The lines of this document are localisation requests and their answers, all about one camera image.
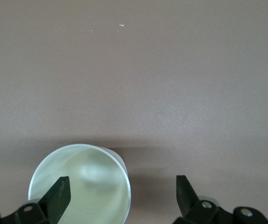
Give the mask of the white plastic cup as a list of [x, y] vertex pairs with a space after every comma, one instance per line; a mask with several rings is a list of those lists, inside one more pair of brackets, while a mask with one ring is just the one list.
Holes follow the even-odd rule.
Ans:
[[62, 176], [69, 177], [71, 201], [58, 224], [125, 224], [131, 186], [126, 165], [116, 152], [87, 144], [55, 150], [36, 168], [28, 200], [42, 198]]

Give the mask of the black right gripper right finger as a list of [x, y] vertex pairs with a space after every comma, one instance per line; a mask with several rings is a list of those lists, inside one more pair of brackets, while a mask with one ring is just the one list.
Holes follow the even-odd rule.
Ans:
[[199, 199], [185, 175], [176, 177], [176, 199], [182, 216], [173, 224], [268, 224], [268, 219], [251, 207], [236, 207], [232, 213], [208, 199]]

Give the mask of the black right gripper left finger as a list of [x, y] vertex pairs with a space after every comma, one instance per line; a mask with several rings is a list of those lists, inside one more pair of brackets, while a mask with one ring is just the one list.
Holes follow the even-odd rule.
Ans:
[[58, 224], [70, 201], [70, 179], [63, 176], [38, 202], [27, 203], [6, 217], [0, 216], [0, 224]]

